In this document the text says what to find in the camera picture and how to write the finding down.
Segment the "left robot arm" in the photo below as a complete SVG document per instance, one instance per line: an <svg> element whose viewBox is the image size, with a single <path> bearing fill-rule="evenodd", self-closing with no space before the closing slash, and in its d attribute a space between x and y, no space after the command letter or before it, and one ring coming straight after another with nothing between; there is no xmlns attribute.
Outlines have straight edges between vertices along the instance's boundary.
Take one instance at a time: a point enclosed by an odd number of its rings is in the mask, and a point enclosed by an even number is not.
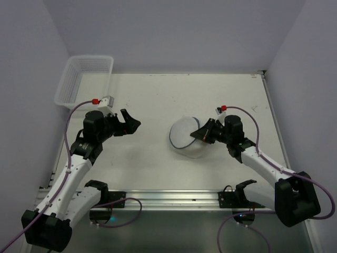
<svg viewBox="0 0 337 253"><path fill-rule="evenodd" d="M114 113L89 111L75 142L69 149L67 163L49 193L35 208L26 210L21 221L28 244L62 252L73 228L91 208L118 208L128 199L124 194L111 197L106 183L91 180L83 190L76 190L103 150L110 137L134 134L141 122L121 110L124 122Z"/></svg>

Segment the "white mesh laundry bag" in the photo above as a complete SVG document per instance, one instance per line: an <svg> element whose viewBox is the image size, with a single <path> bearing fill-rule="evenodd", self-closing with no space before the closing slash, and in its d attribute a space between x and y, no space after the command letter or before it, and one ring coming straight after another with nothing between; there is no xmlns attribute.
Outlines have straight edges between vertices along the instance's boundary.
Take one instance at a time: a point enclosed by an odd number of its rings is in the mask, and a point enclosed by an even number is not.
<svg viewBox="0 0 337 253"><path fill-rule="evenodd" d="M190 136L200 127L200 120L192 116L184 116L177 120L168 134L171 149L191 159L200 158L206 151L207 144Z"/></svg>

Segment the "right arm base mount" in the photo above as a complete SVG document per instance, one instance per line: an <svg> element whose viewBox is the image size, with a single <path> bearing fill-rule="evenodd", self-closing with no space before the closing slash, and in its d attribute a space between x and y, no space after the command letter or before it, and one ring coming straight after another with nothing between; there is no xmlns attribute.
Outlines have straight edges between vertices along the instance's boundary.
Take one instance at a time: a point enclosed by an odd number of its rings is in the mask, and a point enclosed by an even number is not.
<svg viewBox="0 0 337 253"><path fill-rule="evenodd" d="M257 181L253 179L246 180L237 184L235 188L231 185L225 186L223 190L217 193L219 208L231 209L233 215L242 212L254 211L256 208L265 208L264 205L249 201L246 198L244 188L253 183L257 183Z"/></svg>

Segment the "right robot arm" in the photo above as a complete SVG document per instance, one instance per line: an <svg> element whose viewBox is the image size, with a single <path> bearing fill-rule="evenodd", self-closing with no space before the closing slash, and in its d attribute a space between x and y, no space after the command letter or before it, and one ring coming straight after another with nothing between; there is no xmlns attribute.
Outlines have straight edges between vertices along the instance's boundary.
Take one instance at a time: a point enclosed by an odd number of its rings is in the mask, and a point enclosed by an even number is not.
<svg viewBox="0 0 337 253"><path fill-rule="evenodd" d="M226 116L224 123L209 119L190 136L208 144L216 141L226 144L233 158L263 177L274 189L271 209L285 226L292 227L321 212L310 176L305 172L295 173L287 168L276 169L263 160L263 153L257 152L256 144L245 137L239 116Z"/></svg>

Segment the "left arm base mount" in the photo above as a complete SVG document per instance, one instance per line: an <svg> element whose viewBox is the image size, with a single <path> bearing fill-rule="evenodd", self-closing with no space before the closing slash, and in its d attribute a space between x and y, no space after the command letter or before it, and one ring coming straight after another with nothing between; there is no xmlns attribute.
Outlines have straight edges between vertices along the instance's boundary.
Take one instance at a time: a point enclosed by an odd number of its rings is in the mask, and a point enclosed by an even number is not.
<svg viewBox="0 0 337 253"><path fill-rule="evenodd" d="M108 197L105 199L105 202L113 202L120 200L126 197L125 191L109 191ZM92 223L103 223L107 224L109 221L114 221L113 209L121 209L125 207L125 201L109 205L106 207L94 208L89 212L89 218Z"/></svg>

